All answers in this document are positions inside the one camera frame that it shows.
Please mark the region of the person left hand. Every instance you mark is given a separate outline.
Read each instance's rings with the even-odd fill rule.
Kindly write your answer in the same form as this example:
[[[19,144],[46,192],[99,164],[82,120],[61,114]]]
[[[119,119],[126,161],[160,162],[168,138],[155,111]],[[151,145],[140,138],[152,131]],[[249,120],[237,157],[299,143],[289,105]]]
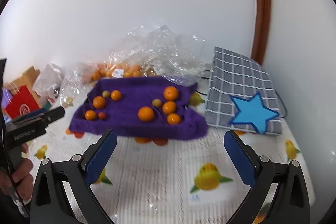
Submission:
[[[29,201],[31,199],[34,187],[34,178],[30,174],[33,169],[33,163],[30,159],[23,158],[21,164],[13,173],[12,179],[15,183],[18,183],[17,191],[23,201]],[[11,188],[11,180],[1,168],[1,192],[9,196],[8,189]]]

